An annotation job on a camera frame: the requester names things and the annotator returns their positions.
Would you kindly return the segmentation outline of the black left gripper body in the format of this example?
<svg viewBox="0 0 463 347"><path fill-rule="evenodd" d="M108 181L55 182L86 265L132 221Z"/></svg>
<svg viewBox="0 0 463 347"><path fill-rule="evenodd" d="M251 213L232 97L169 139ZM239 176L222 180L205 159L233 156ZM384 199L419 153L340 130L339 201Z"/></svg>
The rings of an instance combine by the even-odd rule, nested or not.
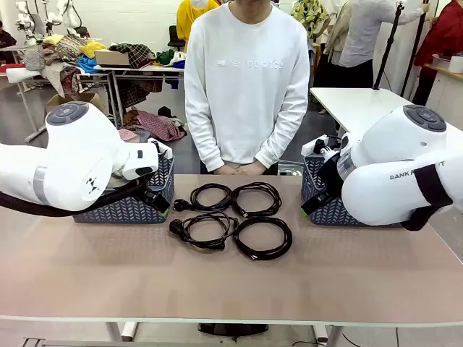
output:
<svg viewBox="0 0 463 347"><path fill-rule="evenodd" d="M146 205L149 205L151 206L150 204L150 199L151 197L156 194L156 193L160 193L158 191L154 191L152 190L149 186L148 186L148 181L146 179L139 179L139 183L140 183L140 192L139 192L139 199L144 202Z"/></svg>

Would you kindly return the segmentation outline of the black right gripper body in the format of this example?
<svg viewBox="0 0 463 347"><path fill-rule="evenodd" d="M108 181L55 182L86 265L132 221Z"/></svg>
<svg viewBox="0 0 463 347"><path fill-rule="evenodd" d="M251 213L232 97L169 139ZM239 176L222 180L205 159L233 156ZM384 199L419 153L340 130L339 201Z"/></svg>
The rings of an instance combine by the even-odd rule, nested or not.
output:
<svg viewBox="0 0 463 347"><path fill-rule="evenodd" d="M342 178L337 168L339 158L340 154L333 155L320 168L320 179L325 184L327 194L331 197L341 196Z"/></svg>

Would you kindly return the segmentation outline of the person's left hand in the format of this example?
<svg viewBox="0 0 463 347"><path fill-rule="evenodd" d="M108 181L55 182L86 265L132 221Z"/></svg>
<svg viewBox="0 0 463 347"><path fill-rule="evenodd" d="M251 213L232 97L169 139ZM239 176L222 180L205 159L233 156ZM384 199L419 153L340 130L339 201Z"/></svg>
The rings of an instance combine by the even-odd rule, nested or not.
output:
<svg viewBox="0 0 463 347"><path fill-rule="evenodd" d="M257 160L254 163L241 166L239 169L240 169L241 174L258 176L258 175L263 175L263 173L266 171L267 168L261 162Z"/></svg>

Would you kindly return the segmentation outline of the person's right hand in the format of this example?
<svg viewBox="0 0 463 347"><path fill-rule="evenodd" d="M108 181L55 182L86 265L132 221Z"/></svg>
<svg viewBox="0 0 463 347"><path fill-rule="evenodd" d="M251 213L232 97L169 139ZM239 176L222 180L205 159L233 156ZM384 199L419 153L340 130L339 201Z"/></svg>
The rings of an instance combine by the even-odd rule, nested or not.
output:
<svg viewBox="0 0 463 347"><path fill-rule="evenodd" d="M246 168L247 166L233 167L233 166L224 164L220 168L217 168L215 170L215 173L219 175L241 175L245 173Z"/></svg>

